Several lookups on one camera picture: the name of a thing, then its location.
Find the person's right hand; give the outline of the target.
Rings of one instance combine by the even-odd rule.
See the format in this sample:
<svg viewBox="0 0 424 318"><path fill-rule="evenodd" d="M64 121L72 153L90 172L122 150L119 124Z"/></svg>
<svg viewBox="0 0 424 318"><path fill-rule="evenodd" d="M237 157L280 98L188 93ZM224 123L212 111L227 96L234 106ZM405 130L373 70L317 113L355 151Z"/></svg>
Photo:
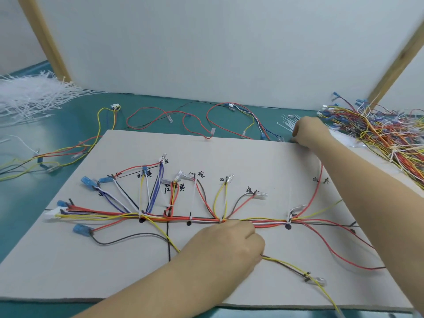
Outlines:
<svg viewBox="0 0 424 318"><path fill-rule="evenodd" d="M334 142L334 137L319 118L302 117L300 120L303 121L300 132L302 146L315 152Z"/></svg>

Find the person's left forearm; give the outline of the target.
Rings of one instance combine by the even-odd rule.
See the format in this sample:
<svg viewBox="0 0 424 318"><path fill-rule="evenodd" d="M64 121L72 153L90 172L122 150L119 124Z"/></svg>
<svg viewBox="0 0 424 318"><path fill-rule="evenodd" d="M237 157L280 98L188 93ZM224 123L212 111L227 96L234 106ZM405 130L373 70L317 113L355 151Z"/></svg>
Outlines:
<svg viewBox="0 0 424 318"><path fill-rule="evenodd" d="M194 318L235 289L228 273L179 255L169 264L72 318Z"/></svg>

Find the person's right forearm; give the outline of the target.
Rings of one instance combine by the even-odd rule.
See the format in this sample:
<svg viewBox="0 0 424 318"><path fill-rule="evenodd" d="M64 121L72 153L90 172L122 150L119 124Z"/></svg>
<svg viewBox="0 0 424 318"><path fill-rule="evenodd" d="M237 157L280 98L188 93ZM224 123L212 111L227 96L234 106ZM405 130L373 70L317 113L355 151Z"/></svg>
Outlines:
<svg viewBox="0 0 424 318"><path fill-rule="evenodd" d="M329 133L308 147L391 276L424 318L424 198Z"/></svg>

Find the grey cardboard layout board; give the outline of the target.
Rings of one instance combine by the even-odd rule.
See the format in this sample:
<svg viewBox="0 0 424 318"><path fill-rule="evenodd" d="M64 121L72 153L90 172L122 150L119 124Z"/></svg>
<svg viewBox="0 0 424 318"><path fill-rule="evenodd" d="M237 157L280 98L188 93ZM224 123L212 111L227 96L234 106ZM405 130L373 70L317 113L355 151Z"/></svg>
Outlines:
<svg viewBox="0 0 424 318"><path fill-rule="evenodd" d="M168 262L228 216L265 256L224 305L409 312L318 158L291 143L107 131L0 263L0 299L100 300Z"/></svg>

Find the wooden frame post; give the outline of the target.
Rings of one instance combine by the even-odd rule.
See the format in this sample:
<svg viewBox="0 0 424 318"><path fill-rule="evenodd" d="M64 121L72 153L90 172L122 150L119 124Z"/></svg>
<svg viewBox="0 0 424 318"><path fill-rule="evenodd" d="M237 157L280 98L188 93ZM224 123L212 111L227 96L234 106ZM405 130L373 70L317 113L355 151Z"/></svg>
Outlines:
<svg viewBox="0 0 424 318"><path fill-rule="evenodd" d="M379 80L374 89L368 96L369 108L374 110L379 101L389 91L391 86L396 82L399 76L404 72L411 61L416 57L418 52L424 46L424 19L416 28L408 42L401 49L392 64L386 70L385 74Z"/></svg>
<svg viewBox="0 0 424 318"><path fill-rule="evenodd" d="M70 74L56 47L55 41L49 31L48 25L42 15L36 0L17 0L24 12L29 25L34 32L41 49L46 55L56 77L65 82L71 82Z"/></svg>

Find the person's left hand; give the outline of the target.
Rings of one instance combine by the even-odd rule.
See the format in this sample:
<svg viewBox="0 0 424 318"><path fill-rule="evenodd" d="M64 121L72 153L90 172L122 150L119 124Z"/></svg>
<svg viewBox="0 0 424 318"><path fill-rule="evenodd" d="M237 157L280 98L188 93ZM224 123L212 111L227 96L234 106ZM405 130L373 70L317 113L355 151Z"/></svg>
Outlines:
<svg viewBox="0 0 424 318"><path fill-rule="evenodd" d="M229 220L200 230L172 260L183 295L220 303L252 273L248 221Z"/></svg>

